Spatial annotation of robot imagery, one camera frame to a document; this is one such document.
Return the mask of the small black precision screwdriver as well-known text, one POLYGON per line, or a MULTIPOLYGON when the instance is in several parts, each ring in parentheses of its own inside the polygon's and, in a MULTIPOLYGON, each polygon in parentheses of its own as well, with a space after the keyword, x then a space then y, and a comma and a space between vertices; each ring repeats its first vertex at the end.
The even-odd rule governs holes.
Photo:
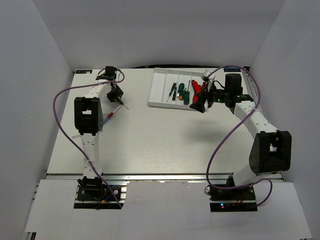
POLYGON ((127 110, 129 110, 129 108, 124 104, 124 102, 121 100, 121 98, 118 98, 117 101, 118 101, 123 107, 125 107, 127 110))

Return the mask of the black green precision screwdriver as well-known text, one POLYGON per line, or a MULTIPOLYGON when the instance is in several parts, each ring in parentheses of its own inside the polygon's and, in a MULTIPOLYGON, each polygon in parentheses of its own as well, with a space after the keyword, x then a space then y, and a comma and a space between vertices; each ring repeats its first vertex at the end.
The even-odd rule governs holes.
POLYGON ((172 101, 176 100, 176 95, 177 95, 177 83, 174 83, 174 90, 173 90, 173 94, 172 94, 172 101))

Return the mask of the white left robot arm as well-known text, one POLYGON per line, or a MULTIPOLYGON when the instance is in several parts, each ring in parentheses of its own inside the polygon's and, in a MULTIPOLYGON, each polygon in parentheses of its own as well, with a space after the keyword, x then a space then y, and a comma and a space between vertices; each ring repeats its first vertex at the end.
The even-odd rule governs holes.
POLYGON ((102 69, 87 95, 74 100, 74 125, 82 141, 84 175, 203 174, 207 165, 204 138, 197 113, 187 105, 163 102, 142 105, 143 81, 129 85, 130 112, 115 115, 124 105, 119 82, 124 73, 113 66, 102 69), (111 126, 104 124, 114 117, 111 126))

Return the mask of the red curved utility knife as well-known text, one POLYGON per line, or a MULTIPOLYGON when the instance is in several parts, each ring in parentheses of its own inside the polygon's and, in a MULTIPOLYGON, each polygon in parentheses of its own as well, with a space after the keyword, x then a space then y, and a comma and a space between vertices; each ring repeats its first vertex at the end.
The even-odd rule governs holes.
POLYGON ((199 94, 204 87, 203 85, 198 84, 196 80, 192 80, 191 85, 194 91, 193 98, 192 98, 192 103, 194 104, 199 100, 199 94))

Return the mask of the blue table label left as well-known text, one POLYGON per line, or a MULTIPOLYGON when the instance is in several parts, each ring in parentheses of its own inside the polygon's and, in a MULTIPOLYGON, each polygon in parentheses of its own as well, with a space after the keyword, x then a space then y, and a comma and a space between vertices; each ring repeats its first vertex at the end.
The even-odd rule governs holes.
POLYGON ((75 74, 91 74, 92 72, 92 69, 78 69, 75 71, 75 74))

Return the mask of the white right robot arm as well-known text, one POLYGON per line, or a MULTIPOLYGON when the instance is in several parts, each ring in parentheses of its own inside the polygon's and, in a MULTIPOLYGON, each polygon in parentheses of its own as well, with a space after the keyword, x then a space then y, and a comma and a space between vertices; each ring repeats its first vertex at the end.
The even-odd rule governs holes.
POLYGON ((291 166, 292 135, 278 130, 255 108, 254 100, 243 93, 239 73, 225 75, 224 89, 208 92, 214 103, 224 103, 245 125, 253 138, 248 163, 232 174, 226 195, 236 200, 244 193, 243 185, 253 184, 265 176, 288 171, 291 166))

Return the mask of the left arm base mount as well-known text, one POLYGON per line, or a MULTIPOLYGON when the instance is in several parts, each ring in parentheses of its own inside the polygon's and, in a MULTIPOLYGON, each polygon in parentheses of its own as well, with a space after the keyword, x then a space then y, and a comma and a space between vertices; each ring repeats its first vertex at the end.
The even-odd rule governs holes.
POLYGON ((108 187, 99 177, 83 177, 77 180, 74 209, 120 210, 124 205, 124 185, 108 187))

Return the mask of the long green screwdriver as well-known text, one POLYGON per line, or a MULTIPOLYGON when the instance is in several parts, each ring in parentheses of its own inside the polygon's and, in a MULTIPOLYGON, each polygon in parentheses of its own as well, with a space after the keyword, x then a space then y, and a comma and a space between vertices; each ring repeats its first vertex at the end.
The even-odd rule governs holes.
POLYGON ((189 80, 188 87, 187 87, 186 91, 184 92, 183 104, 185 106, 188 106, 189 102, 190 102, 190 83, 191 83, 191 81, 189 80))

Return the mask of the aluminium rail frame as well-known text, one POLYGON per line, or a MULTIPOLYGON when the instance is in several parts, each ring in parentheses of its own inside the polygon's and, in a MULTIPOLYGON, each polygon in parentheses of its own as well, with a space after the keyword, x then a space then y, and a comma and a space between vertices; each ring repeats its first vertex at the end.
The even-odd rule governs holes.
POLYGON ((287 240, 278 212, 281 182, 253 212, 211 212, 205 172, 214 149, 239 119, 224 105, 207 113, 150 107, 155 76, 173 70, 125 69, 127 108, 100 134, 108 183, 128 185, 123 209, 75 209, 82 154, 57 135, 47 178, 41 180, 26 224, 38 240, 287 240))

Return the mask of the white compartment tray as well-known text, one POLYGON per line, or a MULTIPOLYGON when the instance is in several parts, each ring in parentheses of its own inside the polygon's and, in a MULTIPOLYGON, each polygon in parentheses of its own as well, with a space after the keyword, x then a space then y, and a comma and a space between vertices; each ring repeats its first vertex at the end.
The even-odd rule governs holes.
POLYGON ((189 103, 193 102, 195 91, 191 81, 195 80, 199 85, 203 83, 201 79, 202 73, 199 71, 174 70, 164 68, 154 68, 151 81, 151 88, 148 98, 150 107, 179 109, 190 111, 190 105, 184 104, 178 96, 169 95, 174 83, 177 86, 184 84, 184 89, 189 90, 189 103))

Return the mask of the stubby green orange screwdriver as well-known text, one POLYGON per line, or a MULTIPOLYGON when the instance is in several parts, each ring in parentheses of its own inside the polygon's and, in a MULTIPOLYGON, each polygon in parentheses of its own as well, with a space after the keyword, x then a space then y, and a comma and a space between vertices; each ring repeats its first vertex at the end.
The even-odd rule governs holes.
POLYGON ((179 100, 182 101, 184 99, 184 97, 185 97, 185 93, 186 93, 185 84, 184 83, 180 83, 179 86, 178 86, 176 97, 179 100))

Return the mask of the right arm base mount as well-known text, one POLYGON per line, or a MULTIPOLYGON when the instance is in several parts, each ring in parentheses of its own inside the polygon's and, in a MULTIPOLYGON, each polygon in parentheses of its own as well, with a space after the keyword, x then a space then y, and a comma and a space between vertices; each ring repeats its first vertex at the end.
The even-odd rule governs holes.
POLYGON ((217 189, 210 185, 204 188, 210 199, 211 213, 256 212, 256 195, 252 186, 237 189, 217 189))

